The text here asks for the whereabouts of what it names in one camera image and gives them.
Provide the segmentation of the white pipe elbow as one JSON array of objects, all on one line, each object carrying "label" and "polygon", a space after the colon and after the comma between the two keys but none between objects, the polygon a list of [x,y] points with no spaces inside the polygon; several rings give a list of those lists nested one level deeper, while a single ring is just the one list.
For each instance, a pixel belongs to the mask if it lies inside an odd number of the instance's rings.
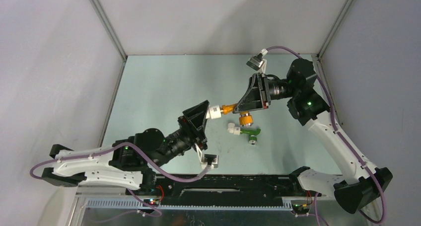
[{"label": "white pipe elbow", "polygon": [[206,113],[206,119],[218,119],[222,117],[223,110],[219,105],[209,107]]},{"label": "white pipe elbow", "polygon": [[228,123],[227,131],[231,134],[234,134],[234,135],[240,135],[241,134],[241,128],[239,126],[236,126],[235,123]]}]

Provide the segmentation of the orange water faucet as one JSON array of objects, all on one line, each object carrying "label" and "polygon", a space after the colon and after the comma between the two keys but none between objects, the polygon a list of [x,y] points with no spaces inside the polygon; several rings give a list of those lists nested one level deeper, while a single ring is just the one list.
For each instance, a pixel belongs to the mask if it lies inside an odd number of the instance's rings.
[{"label": "orange water faucet", "polygon": [[238,114],[239,115],[239,124],[242,127],[251,127],[254,124],[253,117],[251,115],[251,111],[254,111],[255,108],[252,107],[243,107],[237,106],[237,103],[230,104],[230,105],[222,105],[220,107],[221,114],[227,115],[229,113]]}]

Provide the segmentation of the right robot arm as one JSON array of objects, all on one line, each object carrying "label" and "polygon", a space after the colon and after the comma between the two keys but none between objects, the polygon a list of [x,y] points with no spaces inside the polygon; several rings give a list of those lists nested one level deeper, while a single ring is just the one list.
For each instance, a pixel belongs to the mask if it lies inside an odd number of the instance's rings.
[{"label": "right robot arm", "polygon": [[240,115],[240,125],[252,124],[252,111],[267,109],[273,100],[286,99],[292,117],[319,139],[341,172],[333,175],[301,167],[291,174],[291,193],[313,191],[333,197],[350,214],[383,196],[392,173],[372,163],[340,127],[328,102],[314,90],[318,75],[311,61],[295,59],[284,79],[265,74],[266,60],[260,56],[252,57],[247,65],[255,73],[233,109]]}]

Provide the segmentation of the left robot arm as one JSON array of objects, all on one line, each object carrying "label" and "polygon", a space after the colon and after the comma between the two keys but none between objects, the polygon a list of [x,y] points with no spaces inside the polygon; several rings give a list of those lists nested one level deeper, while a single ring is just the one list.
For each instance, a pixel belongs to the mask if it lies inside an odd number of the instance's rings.
[{"label": "left robot arm", "polygon": [[[79,185],[110,185],[152,194],[157,188],[156,173],[181,183],[195,182],[211,169],[206,160],[205,128],[209,101],[183,111],[178,117],[179,129],[165,136],[157,128],[149,128],[109,147],[88,151],[73,151],[55,144],[50,151],[50,167],[44,168],[40,179],[62,187]],[[194,149],[203,167],[195,177],[181,178],[162,169],[173,158]]]}]

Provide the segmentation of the green water faucet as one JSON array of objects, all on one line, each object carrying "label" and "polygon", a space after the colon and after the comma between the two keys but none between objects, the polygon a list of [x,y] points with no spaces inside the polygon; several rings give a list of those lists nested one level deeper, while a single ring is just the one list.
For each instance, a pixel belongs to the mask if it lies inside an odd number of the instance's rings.
[{"label": "green water faucet", "polygon": [[251,128],[240,128],[240,134],[246,134],[248,143],[252,146],[257,144],[258,138],[257,136],[260,134],[261,129],[251,129]]}]

